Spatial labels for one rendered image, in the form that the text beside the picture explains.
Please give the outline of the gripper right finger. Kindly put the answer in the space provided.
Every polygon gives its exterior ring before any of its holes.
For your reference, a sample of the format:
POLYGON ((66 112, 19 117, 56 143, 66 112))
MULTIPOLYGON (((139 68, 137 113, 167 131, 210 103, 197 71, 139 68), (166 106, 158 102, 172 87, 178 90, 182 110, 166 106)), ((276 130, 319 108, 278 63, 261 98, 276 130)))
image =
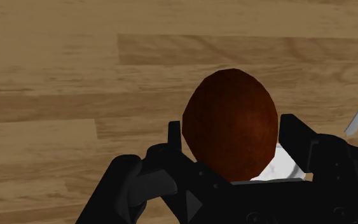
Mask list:
POLYGON ((316 133, 293 114, 280 117, 279 143, 313 174, 306 224, 358 224, 358 147, 316 133))

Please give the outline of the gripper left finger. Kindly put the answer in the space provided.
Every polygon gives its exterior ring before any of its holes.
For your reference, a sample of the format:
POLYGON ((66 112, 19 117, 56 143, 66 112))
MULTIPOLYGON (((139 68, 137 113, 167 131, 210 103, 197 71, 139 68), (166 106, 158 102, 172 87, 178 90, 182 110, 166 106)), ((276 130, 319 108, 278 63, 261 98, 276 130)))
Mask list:
POLYGON ((179 224, 230 224, 232 185, 181 150, 181 125, 146 157, 113 159, 75 224, 136 224, 149 200, 162 198, 179 224))

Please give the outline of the brown egg-shaped object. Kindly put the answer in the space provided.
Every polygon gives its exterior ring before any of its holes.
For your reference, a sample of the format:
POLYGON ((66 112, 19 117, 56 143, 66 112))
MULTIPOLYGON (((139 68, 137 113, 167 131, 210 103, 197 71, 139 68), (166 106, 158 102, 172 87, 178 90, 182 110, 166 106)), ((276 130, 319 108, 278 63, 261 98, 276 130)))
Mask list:
POLYGON ((194 157, 229 182, 259 176, 275 155, 279 121, 266 88, 240 69, 204 78, 182 115, 194 157))

